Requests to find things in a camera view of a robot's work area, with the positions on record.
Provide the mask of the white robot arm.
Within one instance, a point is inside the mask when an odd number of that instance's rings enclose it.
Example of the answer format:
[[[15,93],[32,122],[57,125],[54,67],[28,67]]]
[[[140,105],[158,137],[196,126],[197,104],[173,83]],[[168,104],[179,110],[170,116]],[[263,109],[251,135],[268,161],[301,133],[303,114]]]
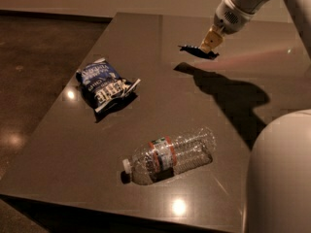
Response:
[[[200,48],[240,31],[269,0],[222,0]],[[283,0],[311,57],[311,0]],[[242,233],[311,233],[311,110],[279,116],[250,156]]]

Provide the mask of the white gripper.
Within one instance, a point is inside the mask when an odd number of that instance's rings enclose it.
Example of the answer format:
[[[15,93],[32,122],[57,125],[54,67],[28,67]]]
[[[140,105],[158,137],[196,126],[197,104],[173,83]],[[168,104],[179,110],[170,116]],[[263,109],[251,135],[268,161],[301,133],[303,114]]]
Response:
[[[251,0],[222,0],[215,11],[214,25],[202,40],[200,49],[208,53],[219,46],[224,34],[240,31],[254,16],[256,6]]]

